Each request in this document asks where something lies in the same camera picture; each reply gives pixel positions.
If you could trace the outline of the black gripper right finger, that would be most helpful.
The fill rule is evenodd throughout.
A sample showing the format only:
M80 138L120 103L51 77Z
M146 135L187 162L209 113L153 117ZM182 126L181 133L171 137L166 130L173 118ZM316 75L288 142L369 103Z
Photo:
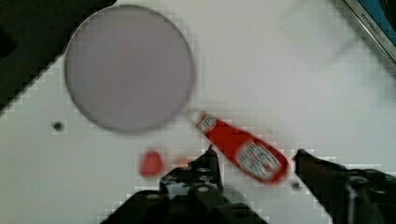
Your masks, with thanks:
M295 174L333 224L396 224L396 179L376 169L347 169L303 149L293 157Z

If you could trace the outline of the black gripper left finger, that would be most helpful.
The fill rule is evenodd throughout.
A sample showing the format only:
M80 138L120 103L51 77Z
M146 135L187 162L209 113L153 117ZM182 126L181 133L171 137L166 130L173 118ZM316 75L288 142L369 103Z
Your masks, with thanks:
M167 194L170 199L187 196L190 189L201 186L213 187L223 192L218 155L212 145L186 167L174 168L160 180L160 192Z

